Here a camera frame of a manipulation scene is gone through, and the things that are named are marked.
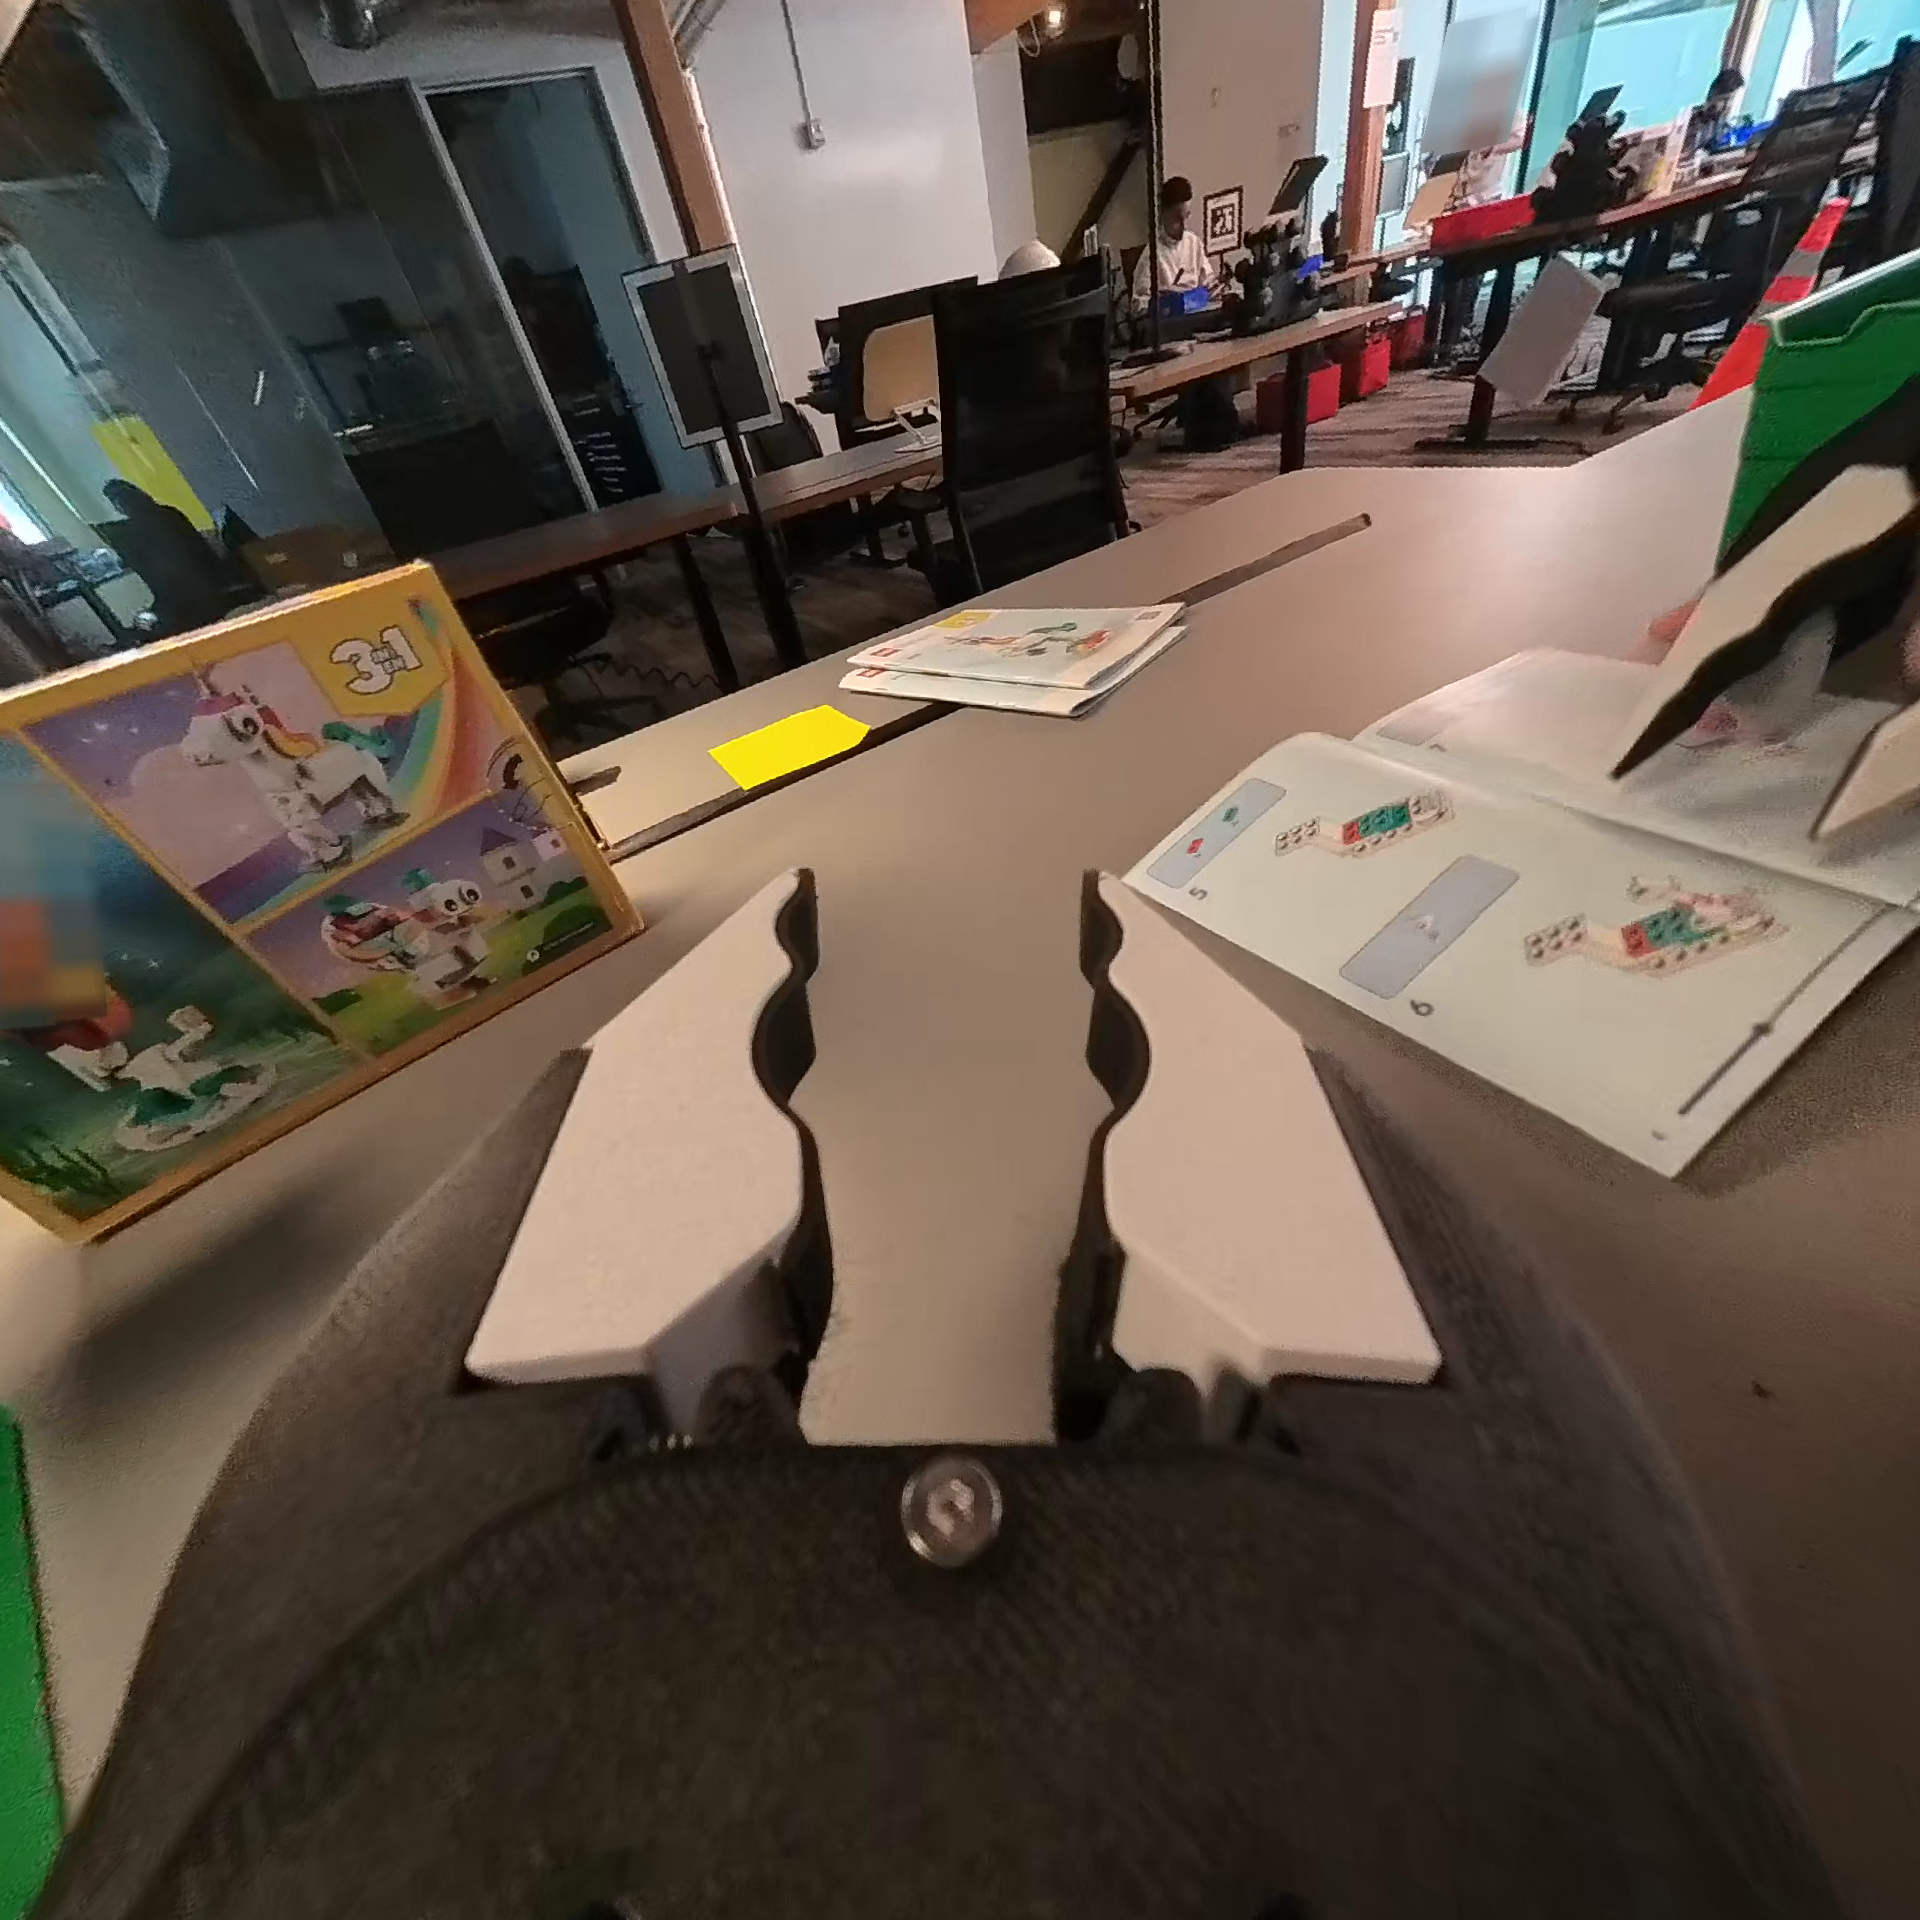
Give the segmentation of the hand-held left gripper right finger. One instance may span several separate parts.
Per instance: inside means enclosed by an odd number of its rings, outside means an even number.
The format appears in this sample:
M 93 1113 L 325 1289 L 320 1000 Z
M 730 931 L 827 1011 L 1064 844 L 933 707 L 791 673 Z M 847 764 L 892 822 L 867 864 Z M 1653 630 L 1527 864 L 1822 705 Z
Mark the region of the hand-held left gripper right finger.
M 1098 1123 L 1059 1288 L 1059 1435 L 1175 1377 L 1202 1433 L 1275 1382 L 1442 1371 L 1308 1044 L 1123 881 L 1078 896 Z

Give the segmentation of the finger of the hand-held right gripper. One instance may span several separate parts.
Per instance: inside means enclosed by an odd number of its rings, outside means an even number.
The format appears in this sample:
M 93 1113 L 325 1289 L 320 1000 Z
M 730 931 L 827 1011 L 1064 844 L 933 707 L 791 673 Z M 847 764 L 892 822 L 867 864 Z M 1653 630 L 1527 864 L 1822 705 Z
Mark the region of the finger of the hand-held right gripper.
M 1918 799 L 1918 705 L 1882 720 L 1847 761 L 1807 838 L 1840 842 L 1876 827 Z
M 1685 623 L 1619 737 L 1623 780 L 1691 731 L 1726 694 L 1766 674 L 1807 631 L 1836 657 L 1872 639 L 1915 579 L 1915 480 L 1904 466 L 1856 464 L 1726 568 Z

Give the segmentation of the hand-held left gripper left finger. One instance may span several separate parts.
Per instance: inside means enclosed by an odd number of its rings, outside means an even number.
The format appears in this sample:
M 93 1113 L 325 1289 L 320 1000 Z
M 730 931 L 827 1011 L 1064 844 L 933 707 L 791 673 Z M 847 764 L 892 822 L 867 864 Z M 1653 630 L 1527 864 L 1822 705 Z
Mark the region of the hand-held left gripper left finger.
M 637 1382 L 693 1430 L 715 1378 L 797 1393 L 831 1312 L 814 1065 L 819 886 L 792 870 L 582 1048 L 464 1359 L 482 1386 Z

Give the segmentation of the green plastic storage bin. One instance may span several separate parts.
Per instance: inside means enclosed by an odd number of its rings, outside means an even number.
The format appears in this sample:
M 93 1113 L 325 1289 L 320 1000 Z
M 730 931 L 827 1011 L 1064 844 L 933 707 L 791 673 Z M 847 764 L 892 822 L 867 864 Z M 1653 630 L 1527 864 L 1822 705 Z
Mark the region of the green plastic storage bin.
M 1856 466 L 1918 464 L 1918 254 L 1788 306 L 1754 382 L 1717 572 Z
M 3 1411 L 3 1915 L 29 1915 L 64 1838 L 24 1442 Z

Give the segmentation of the lego instruction booklet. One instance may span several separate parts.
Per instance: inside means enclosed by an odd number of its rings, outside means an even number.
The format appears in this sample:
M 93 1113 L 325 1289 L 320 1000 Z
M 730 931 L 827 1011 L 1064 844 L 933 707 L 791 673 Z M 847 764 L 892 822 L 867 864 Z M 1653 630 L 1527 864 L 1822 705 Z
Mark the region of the lego instruction booklet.
M 1648 663 L 1522 652 L 1300 734 L 1126 882 L 1501 1092 L 1680 1176 L 1915 940 L 1915 809 L 1816 840 L 1893 705 L 1709 720 L 1612 780 Z

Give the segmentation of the colourful lego set box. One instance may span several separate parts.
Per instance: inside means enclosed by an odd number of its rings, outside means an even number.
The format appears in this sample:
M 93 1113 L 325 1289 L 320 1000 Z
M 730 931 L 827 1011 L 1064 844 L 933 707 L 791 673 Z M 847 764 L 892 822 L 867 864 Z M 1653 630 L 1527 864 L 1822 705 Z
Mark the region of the colourful lego set box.
M 4 1207 L 95 1241 L 637 937 L 429 566 L 7 689 Z

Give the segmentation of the orange traffic cone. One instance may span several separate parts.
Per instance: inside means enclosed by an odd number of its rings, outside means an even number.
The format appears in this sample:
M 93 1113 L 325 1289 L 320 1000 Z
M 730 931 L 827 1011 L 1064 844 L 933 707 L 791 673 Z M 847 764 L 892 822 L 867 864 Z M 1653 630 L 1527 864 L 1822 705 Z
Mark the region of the orange traffic cone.
M 1816 290 L 1826 254 L 1848 212 L 1848 199 L 1828 199 L 1822 204 L 1783 268 L 1771 276 L 1754 315 L 1740 327 L 1740 335 L 1715 364 L 1707 382 L 1693 398 L 1693 409 L 1754 387 L 1771 340 L 1771 326 L 1788 306 L 1807 299 Z

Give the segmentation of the white board on stand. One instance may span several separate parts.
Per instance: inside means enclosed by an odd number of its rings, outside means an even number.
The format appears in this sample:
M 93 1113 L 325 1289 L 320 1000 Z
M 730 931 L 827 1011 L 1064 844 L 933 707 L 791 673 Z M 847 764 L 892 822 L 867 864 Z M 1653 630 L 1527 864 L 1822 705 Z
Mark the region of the white board on stand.
M 1468 422 L 1445 438 L 1418 439 L 1414 451 L 1518 457 L 1562 449 L 1562 442 L 1540 434 L 1498 434 L 1495 415 L 1501 403 L 1511 411 L 1525 411 L 1549 398 L 1607 290 L 1596 275 L 1573 258 L 1547 257 L 1525 299 L 1506 314 L 1499 339 L 1479 359 Z

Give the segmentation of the yellow paper sheet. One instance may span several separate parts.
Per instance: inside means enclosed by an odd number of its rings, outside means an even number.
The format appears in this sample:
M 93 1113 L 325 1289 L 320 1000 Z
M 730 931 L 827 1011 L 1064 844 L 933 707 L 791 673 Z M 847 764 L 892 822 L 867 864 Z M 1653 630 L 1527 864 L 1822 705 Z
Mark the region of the yellow paper sheet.
M 870 731 L 851 714 L 815 705 L 722 742 L 708 756 L 736 790 L 755 794 L 853 755 Z

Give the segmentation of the dark wooden office desk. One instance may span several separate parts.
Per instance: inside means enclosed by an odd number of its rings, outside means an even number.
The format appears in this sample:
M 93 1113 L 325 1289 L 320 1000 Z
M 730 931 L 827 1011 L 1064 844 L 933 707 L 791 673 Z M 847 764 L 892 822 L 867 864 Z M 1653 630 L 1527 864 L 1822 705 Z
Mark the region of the dark wooden office desk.
M 722 690 L 736 690 L 740 686 L 736 662 L 691 552 L 693 537 L 710 531 L 744 532 L 759 610 L 774 657 L 784 671 L 797 671 L 808 663 L 808 649 L 772 542 L 774 529 L 805 515 L 879 496 L 902 483 L 939 480 L 941 473 L 941 439 L 936 430 L 928 430 L 821 455 L 763 479 L 747 476 L 732 488 L 696 496 L 644 496 L 458 545 L 429 556 L 427 566 L 458 603 L 469 603 L 509 587 L 600 577 L 644 552 L 664 546 L 676 559 L 714 674 Z
M 1214 377 L 1239 377 L 1277 364 L 1283 390 L 1280 472 L 1304 468 L 1309 355 L 1356 331 L 1399 318 L 1400 299 L 1356 304 L 1324 312 L 1308 321 L 1291 321 L 1260 335 L 1230 336 L 1210 343 L 1180 343 L 1170 358 L 1110 374 L 1110 398 L 1126 416 L 1146 415 L 1151 400 L 1163 400 Z

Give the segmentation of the white printed leaflet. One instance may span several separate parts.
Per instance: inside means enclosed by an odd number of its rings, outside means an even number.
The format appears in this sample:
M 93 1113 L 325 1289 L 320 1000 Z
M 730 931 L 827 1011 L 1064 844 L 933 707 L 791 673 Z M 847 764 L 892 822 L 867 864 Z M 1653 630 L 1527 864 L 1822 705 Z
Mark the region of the white printed leaflet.
M 853 652 L 843 689 L 928 702 L 974 689 L 1091 697 L 1165 649 L 1183 616 L 1183 603 L 959 608 Z
M 1078 718 L 1103 705 L 1130 679 L 1123 678 L 1092 689 L 1045 689 L 1018 681 L 935 678 L 893 667 L 854 667 L 839 679 L 839 689 L 864 697 L 909 705 Z

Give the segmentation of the black mesh office chair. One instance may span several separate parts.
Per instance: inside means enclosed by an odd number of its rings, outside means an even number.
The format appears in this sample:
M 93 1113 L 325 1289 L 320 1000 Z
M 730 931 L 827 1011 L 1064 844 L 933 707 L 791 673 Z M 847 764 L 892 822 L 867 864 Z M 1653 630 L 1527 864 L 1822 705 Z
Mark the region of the black mesh office chair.
M 1078 260 L 951 286 L 931 318 L 949 535 L 922 569 L 936 607 L 1130 537 L 1103 270 Z

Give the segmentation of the framed panel on stand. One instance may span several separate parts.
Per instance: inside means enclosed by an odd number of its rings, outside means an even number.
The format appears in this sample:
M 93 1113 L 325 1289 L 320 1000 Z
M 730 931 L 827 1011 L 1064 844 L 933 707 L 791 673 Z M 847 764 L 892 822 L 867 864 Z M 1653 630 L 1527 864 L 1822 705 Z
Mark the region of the framed panel on stand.
M 747 521 L 759 608 L 782 667 L 808 662 L 778 540 L 760 507 L 749 439 L 778 428 L 778 391 L 736 243 L 640 265 L 621 290 L 684 449 L 722 444 Z

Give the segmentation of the yellow wall sign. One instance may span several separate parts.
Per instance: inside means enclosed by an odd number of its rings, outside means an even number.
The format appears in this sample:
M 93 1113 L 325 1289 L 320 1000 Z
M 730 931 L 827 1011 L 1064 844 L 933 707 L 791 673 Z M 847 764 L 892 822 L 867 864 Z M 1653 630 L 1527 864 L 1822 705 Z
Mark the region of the yellow wall sign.
M 92 434 L 109 466 L 133 488 L 182 515 L 206 535 L 216 529 L 207 505 L 192 490 L 182 468 L 146 418 L 139 415 L 98 416 L 92 422 Z

